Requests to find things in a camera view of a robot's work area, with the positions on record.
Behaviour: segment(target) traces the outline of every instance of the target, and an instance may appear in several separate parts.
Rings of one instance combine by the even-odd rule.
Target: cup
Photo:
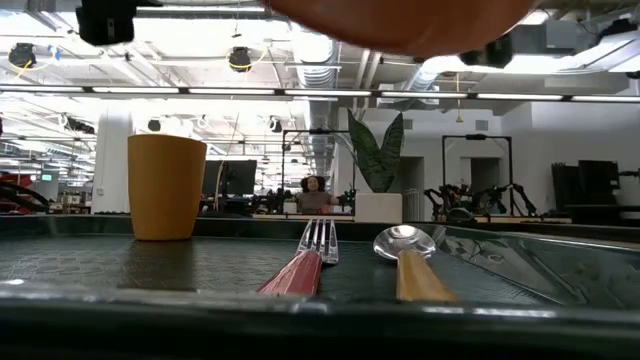
[[[189,239],[198,216],[207,145],[176,136],[134,135],[128,146],[136,239]]]

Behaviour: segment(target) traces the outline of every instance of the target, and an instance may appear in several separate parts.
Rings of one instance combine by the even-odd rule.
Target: woman
[[[335,196],[324,191],[325,179],[309,176],[302,179],[302,194],[298,194],[298,212],[303,214],[328,213],[331,205],[338,205]]]

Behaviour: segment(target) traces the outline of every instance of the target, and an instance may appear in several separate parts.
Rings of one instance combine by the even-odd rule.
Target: plant leaf
[[[391,179],[391,182],[389,181],[386,175],[387,172],[380,164],[380,161],[364,152],[358,153],[357,157],[358,168],[369,188],[375,193],[383,193],[389,190],[393,179]]]
[[[404,121],[402,114],[389,125],[384,135],[382,147],[378,147],[371,130],[357,121],[350,109],[349,134],[353,144],[352,153],[360,172],[373,192],[389,190],[400,166],[400,152],[404,141]]]
[[[349,135],[351,135],[351,143],[356,153],[364,152],[369,156],[377,157],[380,148],[376,142],[376,138],[369,128],[356,120],[351,109],[347,109],[349,115]]]
[[[336,143],[349,150],[349,153],[351,153],[351,157],[353,157],[354,160],[357,160],[356,152],[353,149],[353,144],[351,143],[351,140],[349,140],[349,137],[346,134],[342,133],[334,133],[333,136]]]
[[[402,113],[396,116],[384,133],[384,140],[380,148],[380,162],[386,171],[395,174],[400,166],[400,153],[404,142],[404,117]]]

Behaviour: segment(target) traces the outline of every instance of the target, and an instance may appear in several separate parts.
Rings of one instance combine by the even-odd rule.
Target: red fork handle
[[[315,295],[318,291],[322,258],[315,251],[303,251],[285,265],[258,292],[262,294]]]

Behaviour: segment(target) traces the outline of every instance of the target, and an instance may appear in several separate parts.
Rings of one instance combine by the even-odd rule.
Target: fork
[[[315,295],[322,263],[338,263],[338,238],[333,220],[309,220],[302,233],[295,257],[264,283],[263,294]]]

